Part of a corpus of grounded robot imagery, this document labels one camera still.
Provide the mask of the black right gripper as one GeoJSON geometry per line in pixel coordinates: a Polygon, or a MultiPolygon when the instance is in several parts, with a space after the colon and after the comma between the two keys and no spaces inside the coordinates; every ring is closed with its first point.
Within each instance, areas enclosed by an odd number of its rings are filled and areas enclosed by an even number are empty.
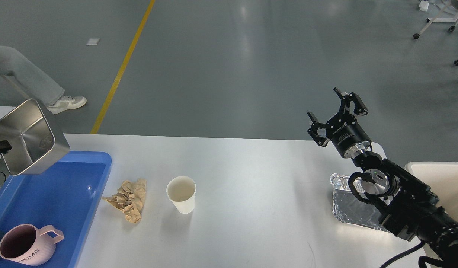
{"type": "Polygon", "coordinates": [[[358,124],[357,117],[368,114],[368,109],[356,93],[345,93],[334,88],[335,93],[341,99],[340,108],[330,120],[321,123],[312,112],[307,112],[311,120],[307,133],[312,137],[318,146],[326,147],[329,140],[343,158],[354,158],[356,148],[367,148],[371,146],[372,140],[358,124]],[[325,135],[319,135],[319,130],[326,130],[325,135]]]}

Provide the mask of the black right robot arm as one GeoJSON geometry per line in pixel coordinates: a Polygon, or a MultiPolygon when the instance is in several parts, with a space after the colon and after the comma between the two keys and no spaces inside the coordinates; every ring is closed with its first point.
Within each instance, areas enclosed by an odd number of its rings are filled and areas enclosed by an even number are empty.
{"type": "Polygon", "coordinates": [[[339,111],[326,123],[308,112],[312,122],[308,134],[319,146],[332,142],[341,157],[361,168],[361,172],[350,176],[349,189],[359,201],[373,205],[381,213],[382,227],[400,239],[411,241],[416,236],[420,240],[417,246],[390,258],[382,267],[428,244],[437,258],[419,257],[420,268],[428,264],[458,268],[458,221],[443,207],[437,207],[439,197],[429,185],[373,152],[371,139],[357,121],[357,117],[368,114],[359,95],[343,93],[338,88],[334,91],[341,100],[339,111]]]}

